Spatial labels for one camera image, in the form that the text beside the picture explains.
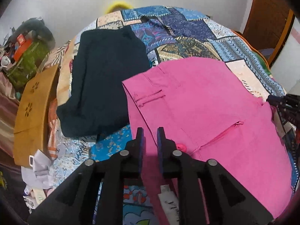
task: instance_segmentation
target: pink pants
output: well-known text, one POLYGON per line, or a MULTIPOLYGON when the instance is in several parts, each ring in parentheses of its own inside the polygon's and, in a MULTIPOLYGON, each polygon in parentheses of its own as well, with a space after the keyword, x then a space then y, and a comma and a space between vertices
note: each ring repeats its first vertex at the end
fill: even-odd
POLYGON ((168 221, 157 194, 157 128, 184 144, 194 159, 216 159, 274 217, 288 204, 291 165, 268 103, 254 97, 227 68, 209 58, 163 62, 123 82, 133 138, 144 129, 142 179, 161 225, 168 221))

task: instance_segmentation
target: brown satin curtain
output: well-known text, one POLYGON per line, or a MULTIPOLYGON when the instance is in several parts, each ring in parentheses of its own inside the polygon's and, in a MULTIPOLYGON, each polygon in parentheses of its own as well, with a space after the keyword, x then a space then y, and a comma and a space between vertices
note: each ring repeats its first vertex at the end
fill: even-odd
POLYGON ((14 126, 19 101, 8 78, 0 72, 0 149, 13 157, 14 126))

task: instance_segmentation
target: bed sheet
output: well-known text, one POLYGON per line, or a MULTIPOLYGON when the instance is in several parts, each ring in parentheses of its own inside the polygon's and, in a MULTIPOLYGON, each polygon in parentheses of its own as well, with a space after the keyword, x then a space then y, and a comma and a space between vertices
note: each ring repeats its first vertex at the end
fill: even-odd
MULTIPOLYGON (((265 101, 270 94, 285 94, 282 86, 272 78, 266 60, 229 28, 198 11, 150 6, 116 11, 99 17, 71 40, 61 63, 57 86, 58 105, 64 104, 71 95, 72 60, 78 52, 82 32, 92 29, 119 29, 123 26, 130 26, 135 35, 144 42, 152 67, 164 61, 192 56, 214 58, 223 61, 254 96, 262 97, 265 101)), ((289 123, 285 123, 284 128, 290 138, 285 138, 287 135, 280 121, 276 125, 284 141, 293 140, 289 123)), ((131 138, 129 125, 109 136, 70 138, 64 156, 57 158, 51 167, 55 176, 54 187, 87 158, 96 161, 108 159, 122 150, 131 138)), ((293 168, 291 185, 294 186, 299 175, 294 152, 290 153, 290 158, 293 168)))

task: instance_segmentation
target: orange wooden edge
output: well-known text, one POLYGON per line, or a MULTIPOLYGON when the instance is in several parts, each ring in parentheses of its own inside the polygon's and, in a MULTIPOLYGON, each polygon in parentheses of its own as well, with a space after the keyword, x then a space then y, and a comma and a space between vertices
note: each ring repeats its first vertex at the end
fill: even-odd
POLYGON ((270 67, 269 67, 269 64, 268 64, 268 61, 265 59, 265 57, 258 51, 256 50, 253 46, 250 45, 250 43, 240 34, 236 33, 235 31, 232 30, 232 32, 234 34, 236 34, 237 36, 239 36, 250 48, 251 50, 253 50, 254 52, 256 52, 258 55, 261 56, 261 58, 265 61, 265 64, 267 65, 267 68, 270 70, 270 67))

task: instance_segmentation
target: metal rivet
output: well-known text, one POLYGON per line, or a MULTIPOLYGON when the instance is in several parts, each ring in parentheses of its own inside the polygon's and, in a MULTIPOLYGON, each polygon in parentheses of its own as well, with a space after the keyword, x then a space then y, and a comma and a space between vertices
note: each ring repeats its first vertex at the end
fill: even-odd
POLYGON ((84 164, 85 164, 86 166, 91 166, 91 165, 94 164, 94 160, 93 160, 93 159, 88 159, 88 160, 86 160, 86 161, 84 162, 84 164))
POLYGON ((211 166, 216 166, 218 164, 218 162, 215 159, 209 159, 208 164, 211 166))
POLYGON ((120 155, 121 156, 128 156, 129 155, 129 151, 128 150, 122 150, 122 151, 120 151, 120 155))
POLYGON ((180 150, 174 150, 173 155, 176 156, 176 157, 179 157, 179 156, 182 155, 182 152, 180 150))

